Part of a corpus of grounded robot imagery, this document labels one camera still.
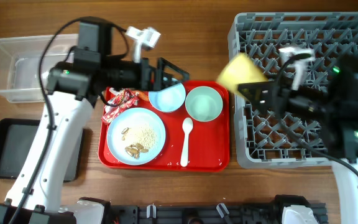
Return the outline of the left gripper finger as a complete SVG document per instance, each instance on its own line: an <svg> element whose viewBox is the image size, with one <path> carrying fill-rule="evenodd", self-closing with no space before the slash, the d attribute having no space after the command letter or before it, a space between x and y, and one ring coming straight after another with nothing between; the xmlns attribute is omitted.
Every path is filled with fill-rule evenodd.
<svg viewBox="0 0 358 224"><path fill-rule="evenodd" d="M170 88L170 87L180 84L180 83L181 83L181 81L177 80L176 78L163 77L162 81L159 84L155 85L155 91L161 91L161 90Z"/></svg>
<svg viewBox="0 0 358 224"><path fill-rule="evenodd" d="M181 79L174 78L173 74L165 72L165 69L169 68L173 70L175 73L181 75ZM173 63L169 62L168 60L160 57L157 59L157 69L156 75L158 79L162 81L170 81L170 82L187 82L189 80L190 74L185 70L181 69L180 67L174 65Z"/></svg>

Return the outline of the light blue bowl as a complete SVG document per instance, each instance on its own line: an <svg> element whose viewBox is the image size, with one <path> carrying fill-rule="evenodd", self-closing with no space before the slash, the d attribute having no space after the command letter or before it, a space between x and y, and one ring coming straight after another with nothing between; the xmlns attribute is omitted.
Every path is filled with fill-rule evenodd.
<svg viewBox="0 0 358 224"><path fill-rule="evenodd" d="M148 93L150 104L158 111L171 113L179 109L186 98L186 90L183 84L179 83L160 91Z"/></svg>

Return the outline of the orange carrot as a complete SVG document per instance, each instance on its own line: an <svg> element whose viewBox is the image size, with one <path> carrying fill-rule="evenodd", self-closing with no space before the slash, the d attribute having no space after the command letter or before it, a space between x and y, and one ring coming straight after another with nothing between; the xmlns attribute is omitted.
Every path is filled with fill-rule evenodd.
<svg viewBox="0 0 358 224"><path fill-rule="evenodd" d="M139 90L134 90L134 93L139 99L149 102L148 94L144 93L143 91L139 91Z"/></svg>

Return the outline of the yellow cup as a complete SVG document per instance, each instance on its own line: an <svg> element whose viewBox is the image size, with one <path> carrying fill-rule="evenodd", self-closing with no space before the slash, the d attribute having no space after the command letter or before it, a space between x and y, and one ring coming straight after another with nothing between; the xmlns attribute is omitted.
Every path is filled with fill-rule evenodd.
<svg viewBox="0 0 358 224"><path fill-rule="evenodd" d="M218 75L216 82L225 89L238 96L251 101L250 91L238 90L240 84L253 84L267 82L268 78L254 64L254 62L245 54L239 53L232 58Z"/></svg>

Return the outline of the red snack wrapper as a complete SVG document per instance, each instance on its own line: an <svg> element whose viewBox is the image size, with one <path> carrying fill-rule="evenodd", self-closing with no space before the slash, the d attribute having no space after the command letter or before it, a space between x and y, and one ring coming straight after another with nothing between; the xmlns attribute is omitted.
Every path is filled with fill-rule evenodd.
<svg viewBox="0 0 358 224"><path fill-rule="evenodd" d="M101 121L104 124L110 124L125 110L137 105L138 100L138 96L132 90L121 90L108 101L108 105L104 106L104 114Z"/></svg>

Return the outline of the mint green bowl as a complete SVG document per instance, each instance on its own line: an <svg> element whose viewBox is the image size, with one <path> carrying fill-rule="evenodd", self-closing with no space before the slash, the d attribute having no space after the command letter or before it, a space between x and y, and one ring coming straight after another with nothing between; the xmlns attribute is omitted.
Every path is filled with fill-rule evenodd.
<svg viewBox="0 0 358 224"><path fill-rule="evenodd" d="M196 121L210 122L221 114L223 99L214 88L198 86L187 94L185 108Z"/></svg>

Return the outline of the white plastic spoon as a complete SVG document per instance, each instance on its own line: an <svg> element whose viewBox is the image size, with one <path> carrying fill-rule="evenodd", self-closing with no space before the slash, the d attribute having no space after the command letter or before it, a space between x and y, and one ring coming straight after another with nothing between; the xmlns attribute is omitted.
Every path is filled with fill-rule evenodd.
<svg viewBox="0 0 358 224"><path fill-rule="evenodd" d="M181 151L180 165L186 167L188 165L189 135L193 129L193 121L191 118L185 118L182 124L184 132L183 147Z"/></svg>

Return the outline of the light blue plate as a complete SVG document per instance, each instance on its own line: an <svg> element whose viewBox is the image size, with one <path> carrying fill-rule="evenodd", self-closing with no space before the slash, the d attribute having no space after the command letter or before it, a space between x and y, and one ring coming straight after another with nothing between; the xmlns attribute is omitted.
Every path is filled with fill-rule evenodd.
<svg viewBox="0 0 358 224"><path fill-rule="evenodd" d="M130 108L111 122L106 142L119 162L140 166L161 153L165 140L165 125L157 114L145 108Z"/></svg>

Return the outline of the peanut shell scraps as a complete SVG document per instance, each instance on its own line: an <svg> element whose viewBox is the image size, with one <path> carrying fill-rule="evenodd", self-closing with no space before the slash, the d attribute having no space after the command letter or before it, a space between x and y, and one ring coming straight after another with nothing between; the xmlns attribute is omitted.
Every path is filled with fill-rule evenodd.
<svg viewBox="0 0 358 224"><path fill-rule="evenodd" d="M124 150L129 156L138 159L141 153L149 151L149 140L140 128L124 128L121 134Z"/></svg>

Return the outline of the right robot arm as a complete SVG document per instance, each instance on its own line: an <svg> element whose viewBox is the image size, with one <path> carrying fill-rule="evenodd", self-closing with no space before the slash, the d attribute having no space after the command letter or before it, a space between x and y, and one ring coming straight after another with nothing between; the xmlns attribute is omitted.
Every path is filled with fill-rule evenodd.
<svg viewBox="0 0 358 224"><path fill-rule="evenodd" d="M275 80L265 76L246 55L237 56L241 72L237 90L260 112L272 109L279 124L286 112L321 125L321 139L329 150L326 158L342 165L350 174L337 174L340 193L350 195L353 177L358 177L358 59L347 57L339 61L337 75L331 80L327 93L300 87L294 80L283 77L284 70L312 59L311 53L292 55L286 59Z"/></svg>

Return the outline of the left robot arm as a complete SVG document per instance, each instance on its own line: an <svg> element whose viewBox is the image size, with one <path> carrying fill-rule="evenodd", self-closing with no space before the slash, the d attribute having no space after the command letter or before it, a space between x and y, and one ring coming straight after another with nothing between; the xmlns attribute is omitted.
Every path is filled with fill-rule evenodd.
<svg viewBox="0 0 358 224"><path fill-rule="evenodd" d="M165 71L172 68L189 79L188 72L164 58L157 66L143 58L143 50L155 47L160 33L148 27L120 28L125 41L133 40L124 54L111 52L112 32L117 25L99 17L79 17L76 45L68 55L40 78L44 110L24 165L0 203L0 223L111 223L111 204L82 197L69 206L61 204L65 173L78 138L90 119L95 104L106 88L159 91L177 84Z"/></svg>

